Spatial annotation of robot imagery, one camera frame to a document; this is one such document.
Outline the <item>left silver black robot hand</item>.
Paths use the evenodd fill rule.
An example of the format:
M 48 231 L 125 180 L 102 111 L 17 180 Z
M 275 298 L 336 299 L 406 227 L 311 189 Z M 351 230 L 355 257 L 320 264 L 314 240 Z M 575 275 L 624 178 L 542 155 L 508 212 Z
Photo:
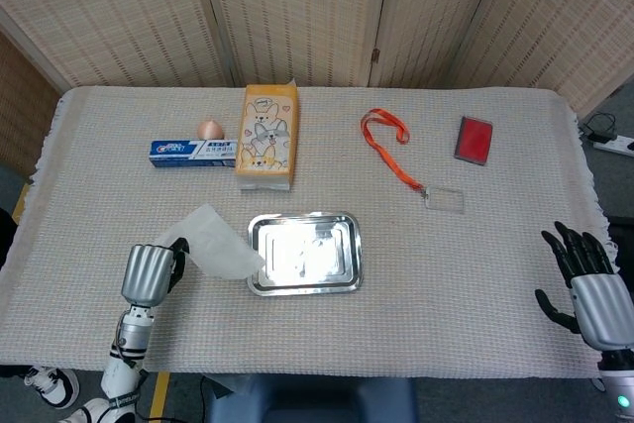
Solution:
M 183 277 L 189 244 L 180 237 L 169 247 L 134 245 L 130 250 L 121 294 L 134 306 L 159 306 Z

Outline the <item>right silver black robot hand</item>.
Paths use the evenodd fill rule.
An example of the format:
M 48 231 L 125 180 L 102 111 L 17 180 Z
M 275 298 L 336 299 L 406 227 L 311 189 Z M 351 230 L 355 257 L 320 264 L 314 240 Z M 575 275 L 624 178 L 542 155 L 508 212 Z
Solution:
M 541 236 L 554 255 L 574 312 L 559 311 L 544 290 L 536 289 L 539 308 L 596 351 L 631 351 L 633 300 L 604 246 L 589 232 L 580 233 L 560 221 L 554 227 L 557 235 L 544 230 Z

